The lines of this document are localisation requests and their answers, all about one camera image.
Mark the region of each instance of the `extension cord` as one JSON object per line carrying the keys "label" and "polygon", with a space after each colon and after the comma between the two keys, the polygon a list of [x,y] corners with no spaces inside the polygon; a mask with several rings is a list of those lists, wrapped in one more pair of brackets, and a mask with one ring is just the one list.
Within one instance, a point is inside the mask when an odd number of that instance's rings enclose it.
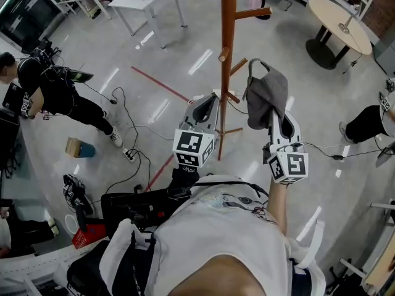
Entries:
{"label": "extension cord", "polygon": [[134,155],[132,155],[133,151],[123,148],[122,152],[125,155],[125,157],[129,160],[130,163],[133,163],[136,161],[136,157],[134,157]]}

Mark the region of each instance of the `wooden coat rack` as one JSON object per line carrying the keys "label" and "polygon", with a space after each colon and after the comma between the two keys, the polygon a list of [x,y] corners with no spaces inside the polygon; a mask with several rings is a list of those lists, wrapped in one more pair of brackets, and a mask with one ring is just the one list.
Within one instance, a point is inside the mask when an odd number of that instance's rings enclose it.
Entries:
{"label": "wooden coat rack", "polygon": [[236,0],[221,0],[222,13],[222,50],[218,57],[221,61],[221,100],[220,100],[220,150],[218,153],[218,160],[221,160],[222,145],[226,134],[234,133],[243,130],[242,127],[225,131],[225,117],[227,114],[228,99],[240,103],[240,100],[229,92],[230,76],[237,72],[245,63],[247,59],[243,58],[238,64],[231,68],[232,53],[233,53],[233,38],[235,36],[235,21],[245,19],[248,17],[256,17],[260,15],[271,15],[272,9],[263,7],[260,9],[245,10],[236,12]]}

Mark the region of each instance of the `gray cloth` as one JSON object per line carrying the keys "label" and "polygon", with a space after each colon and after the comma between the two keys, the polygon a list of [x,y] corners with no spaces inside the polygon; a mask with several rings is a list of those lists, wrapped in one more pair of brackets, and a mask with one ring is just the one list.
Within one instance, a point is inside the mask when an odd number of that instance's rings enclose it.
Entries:
{"label": "gray cloth", "polygon": [[[252,76],[252,65],[259,61],[268,71],[261,79]],[[248,126],[254,130],[269,127],[270,112],[276,109],[281,120],[284,119],[285,105],[288,99],[288,80],[259,58],[248,64],[249,76],[243,100],[247,98]]]}

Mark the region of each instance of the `blue container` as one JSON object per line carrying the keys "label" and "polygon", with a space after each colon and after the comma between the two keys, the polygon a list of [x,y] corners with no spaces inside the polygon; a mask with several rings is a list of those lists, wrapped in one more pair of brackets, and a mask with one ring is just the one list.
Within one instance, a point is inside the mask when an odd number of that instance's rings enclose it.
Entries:
{"label": "blue container", "polygon": [[87,144],[86,142],[81,142],[80,153],[78,158],[91,158],[96,153],[96,149],[91,145]]}

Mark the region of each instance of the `hand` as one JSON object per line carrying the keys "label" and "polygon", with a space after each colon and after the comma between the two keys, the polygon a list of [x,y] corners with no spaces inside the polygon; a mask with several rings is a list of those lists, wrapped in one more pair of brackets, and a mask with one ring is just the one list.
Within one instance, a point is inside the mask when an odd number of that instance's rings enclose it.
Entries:
{"label": "hand", "polygon": [[8,208],[2,208],[0,210],[0,216],[1,218],[7,218],[9,216]]}
{"label": "hand", "polygon": [[10,253],[11,249],[8,247],[1,247],[0,248],[0,259],[6,257]]}

